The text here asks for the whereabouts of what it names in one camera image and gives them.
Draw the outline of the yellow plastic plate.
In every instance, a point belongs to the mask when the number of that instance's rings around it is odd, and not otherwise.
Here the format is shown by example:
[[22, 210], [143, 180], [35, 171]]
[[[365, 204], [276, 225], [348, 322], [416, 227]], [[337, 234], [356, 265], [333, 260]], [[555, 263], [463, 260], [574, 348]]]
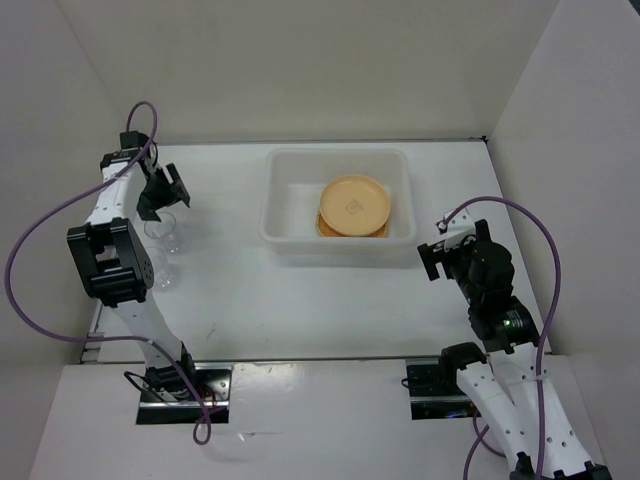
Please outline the yellow plastic plate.
[[329, 228], [343, 236], [366, 237], [383, 228], [391, 214], [391, 197], [377, 180], [344, 175], [322, 190], [318, 207]]

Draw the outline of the clear plastic cup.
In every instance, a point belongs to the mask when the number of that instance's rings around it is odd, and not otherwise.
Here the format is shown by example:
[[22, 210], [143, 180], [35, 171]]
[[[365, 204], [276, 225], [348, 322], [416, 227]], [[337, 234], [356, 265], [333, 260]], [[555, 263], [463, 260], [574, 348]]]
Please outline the clear plastic cup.
[[176, 253], [181, 246], [177, 219], [169, 212], [159, 212], [157, 216], [157, 220], [144, 222], [144, 233], [169, 253]]
[[146, 252], [151, 260], [154, 271], [154, 287], [168, 290], [176, 285], [176, 275], [170, 265], [165, 250], [157, 246], [148, 246]]

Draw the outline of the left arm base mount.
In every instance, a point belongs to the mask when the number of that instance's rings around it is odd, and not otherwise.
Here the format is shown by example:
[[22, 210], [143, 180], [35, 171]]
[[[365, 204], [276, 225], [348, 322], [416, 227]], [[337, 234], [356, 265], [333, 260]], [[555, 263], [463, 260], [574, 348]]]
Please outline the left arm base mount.
[[[137, 425], [193, 424], [201, 417], [198, 401], [186, 390], [176, 399], [166, 390], [151, 387], [148, 375], [125, 371], [124, 378], [139, 392]], [[230, 416], [232, 366], [216, 363], [195, 365], [194, 386], [204, 401], [212, 424], [227, 424]]]

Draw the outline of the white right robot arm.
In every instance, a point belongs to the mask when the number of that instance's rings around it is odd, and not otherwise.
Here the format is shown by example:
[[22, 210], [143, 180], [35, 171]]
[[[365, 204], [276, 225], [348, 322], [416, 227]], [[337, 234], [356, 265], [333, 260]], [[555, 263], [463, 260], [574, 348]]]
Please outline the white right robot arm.
[[456, 282], [478, 340], [439, 357], [438, 381], [475, 405], [506, 457], [512, 479], [608, 479], [573, 429], [544, 365], [538, 328], [513, 293], [510, 252], [484, 220], [462, 212], [438, 226], [443, 240], [419, 246], [429, 279]]

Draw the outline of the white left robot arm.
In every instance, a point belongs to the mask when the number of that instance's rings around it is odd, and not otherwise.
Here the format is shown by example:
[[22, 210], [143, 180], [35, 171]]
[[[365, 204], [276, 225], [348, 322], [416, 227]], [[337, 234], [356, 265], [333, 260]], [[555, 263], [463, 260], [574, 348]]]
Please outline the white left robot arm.
[[138, 216], [158, 222], [158, 211], [190, 203], [175, 165], [159, 165], [155, 142], [139, 131], [119, 136], [120, 149], [100, 162], [105, 181], [83, 225], [67, 232], [67, 244], [86, 293], [111, 309], [131, 336], [141, 337], [143, 381], [151, 394], [192, 400], [199, 375], [184, 343], [167, 325], [152, 293], [155, 271], [133, 225]]

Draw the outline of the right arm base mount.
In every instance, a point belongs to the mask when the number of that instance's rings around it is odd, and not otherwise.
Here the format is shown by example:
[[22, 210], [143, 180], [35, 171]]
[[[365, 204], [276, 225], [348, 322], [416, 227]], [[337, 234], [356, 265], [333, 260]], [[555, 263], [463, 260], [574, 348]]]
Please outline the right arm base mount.
[[449, 384], [435, 356], [405, 361], [406, 374], [400, 381], [409, 394], [411, 418], [444, 420], [471, 418], [475, 407], [458, 387]]

